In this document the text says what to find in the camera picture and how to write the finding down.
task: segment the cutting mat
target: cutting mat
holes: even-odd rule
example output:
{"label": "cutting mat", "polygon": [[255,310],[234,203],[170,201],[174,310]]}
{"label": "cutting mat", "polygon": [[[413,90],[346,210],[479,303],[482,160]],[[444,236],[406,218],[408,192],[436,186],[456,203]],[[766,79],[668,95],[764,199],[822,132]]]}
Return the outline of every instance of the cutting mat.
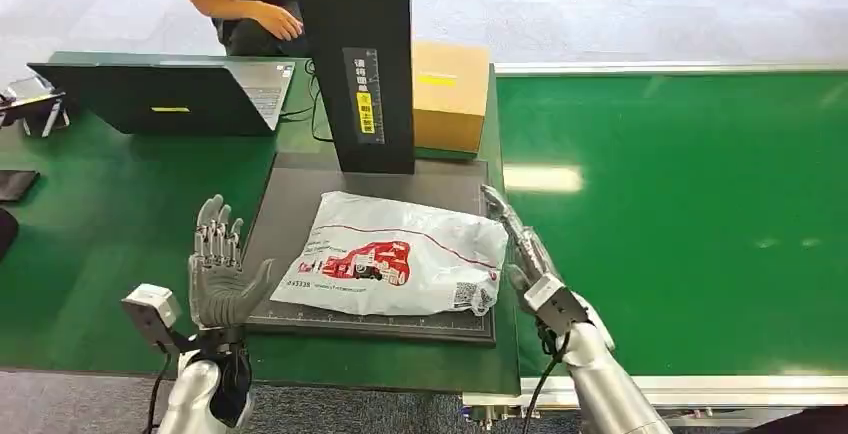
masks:
{"label": "cutting mat", "polygon": [[[321,194],[345,191],[481,214],[480,184],[486,163],[480,161],[416,162],[416,174],[342,173],[334,158],[278,155],[271,169],[259,214],[247,243],[246,272],[275,258],[274,285],[303,249]],[[469,311],[431,316],[354,316],[300,304],[266,299],[248,320],[248,328],[318,335],[377,336],[494,344],[494,314]]]}

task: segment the table surface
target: table surface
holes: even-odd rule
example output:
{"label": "table surface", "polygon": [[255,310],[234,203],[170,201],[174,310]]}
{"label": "table surface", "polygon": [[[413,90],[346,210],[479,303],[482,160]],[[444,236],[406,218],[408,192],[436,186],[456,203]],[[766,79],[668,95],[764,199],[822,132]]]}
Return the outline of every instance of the table surface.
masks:
{"label": "table surface", "polygon": [[[848,74],[497,88],[509,199],[632,375],[848,374]],[[516,325],[538,376],[548,358]]]}
{"label": "table surface", "polygon": [[[54,61],[158,62],[164,56],[57,53]],[[210,59],[168,56],[168,59]],[[303,61],[284,111],[311,104]],[[492,85],[480,158],[501,185],[498,115]],[[319,107],[318,128],[327,135]],[[7,292],[0,303],[6,342],[0,366],[145,373],[162,358],[143,342],[120,299],[148,282],[172,289],[187,306],[186,259],[197,209],[215,193],[249,225],[275,152],[332,153],[310,135],[309,122],[285,122],[275,138],[127,136],[93,115],[49,139],[0,131],[0,169],[35,169],[42,178],[27,198],[4,206],[21,224],[0,262]],[[439,157],[422,151],[419,155]],[[253,335],[255,378],[402,390],[517,393],[515,297],[502,289],[497,346]],[[189,316],[178,322],[191,331]]]}

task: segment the white plastic bag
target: white plastic bag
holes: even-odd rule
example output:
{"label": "white plastic bag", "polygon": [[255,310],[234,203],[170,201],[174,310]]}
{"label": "white plastic bag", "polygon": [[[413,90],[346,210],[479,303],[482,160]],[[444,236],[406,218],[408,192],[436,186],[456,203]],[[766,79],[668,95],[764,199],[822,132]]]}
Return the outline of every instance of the white plastic bag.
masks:
{"label": "white plastic bag", "polygon": [[484,217],[328,192],[271,300],[357,315],[482,316],[497,301],[506,243],[503,226]]}

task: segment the gray robotic hand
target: gray robotic hand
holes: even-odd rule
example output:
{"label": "gray robotic hand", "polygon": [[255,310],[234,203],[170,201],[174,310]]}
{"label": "gray robotic hand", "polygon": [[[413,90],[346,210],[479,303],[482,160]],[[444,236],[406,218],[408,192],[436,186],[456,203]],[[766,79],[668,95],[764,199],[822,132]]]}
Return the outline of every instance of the gray robotic hand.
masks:
{"label": "gray robotic hand", "polygon": [[241,228],[217,194],[197,214],[194,253],[188,259],[191,318],[201,329],[244,324],[271,288],[273,259],[252,276],[242,272]]}

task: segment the black laptop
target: black laptop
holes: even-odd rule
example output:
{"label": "black laptop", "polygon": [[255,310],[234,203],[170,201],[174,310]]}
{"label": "black laptop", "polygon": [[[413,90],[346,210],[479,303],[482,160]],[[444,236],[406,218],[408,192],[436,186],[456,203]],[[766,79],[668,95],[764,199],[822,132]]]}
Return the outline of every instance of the black laptop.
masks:
{"label": "black laptop", "polygon": [[295,63],[28,65],[125,134],[270,136]]}

